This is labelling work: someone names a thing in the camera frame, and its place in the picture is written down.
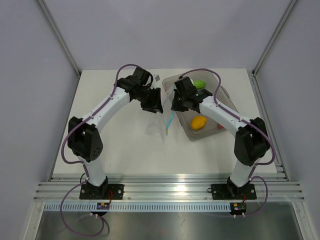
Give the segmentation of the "clear zip top bag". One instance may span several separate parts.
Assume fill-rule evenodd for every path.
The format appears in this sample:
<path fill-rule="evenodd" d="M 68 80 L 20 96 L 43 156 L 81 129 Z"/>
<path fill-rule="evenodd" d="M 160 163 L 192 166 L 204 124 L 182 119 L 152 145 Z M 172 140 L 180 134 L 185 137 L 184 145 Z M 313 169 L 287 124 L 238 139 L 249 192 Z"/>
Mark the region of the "clear zip top bag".
<path fill-rule="evenodd" d="M 147 136 L 165 139 L 169 134 L 170 125 L 174 119 L 175 112 L 171 110 L 175 87 L 170 87 L 161 94 L 161 106 L 163 113 L 157 113 L 148 120 L 145 129 Z"/>

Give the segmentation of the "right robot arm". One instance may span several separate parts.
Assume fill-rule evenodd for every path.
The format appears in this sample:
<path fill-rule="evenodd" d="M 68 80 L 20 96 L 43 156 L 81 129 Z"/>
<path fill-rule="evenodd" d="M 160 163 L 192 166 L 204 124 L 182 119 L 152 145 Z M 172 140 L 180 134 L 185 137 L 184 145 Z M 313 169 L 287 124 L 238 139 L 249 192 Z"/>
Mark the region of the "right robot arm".
<path fill-rule="evenodd" d="M 230 197 L 239 198 L 248 185 L 260 159 L 271 147 L 265 122 L 256 117 L 243 117 L 217 99 L 216 93 L 198 90 L 188 76 L 180 76 L 174 83 L 171 110 L 195 111 L 216 121 L 234 137 L 234 155 L 237 159 L 226 182 Z"/>

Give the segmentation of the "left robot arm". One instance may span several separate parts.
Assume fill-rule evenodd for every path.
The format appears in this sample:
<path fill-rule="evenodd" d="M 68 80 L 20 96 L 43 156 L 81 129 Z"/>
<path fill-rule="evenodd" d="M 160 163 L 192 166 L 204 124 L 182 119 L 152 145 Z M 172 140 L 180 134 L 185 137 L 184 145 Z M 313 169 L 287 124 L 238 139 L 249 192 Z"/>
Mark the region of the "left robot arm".
<path fill-rule="evenodd" d="M 112 92 L 92 111 L 81 118 L 72 117 L 68 122 L 68 134 L 62 143 L 77 156 L 83 165 L 86 179 L 80 183 L 81 200 L 121 200 L 124 186 L 109 184 L 100 155 L 103 142 L 100 136 L 108 121 L 124 106 L 136 100 L 142 110 L 163 113 L 161 89 L 152 88 L 152 74 L 136 66 L 133 74 L 120 78 L 116 76 Z"/>

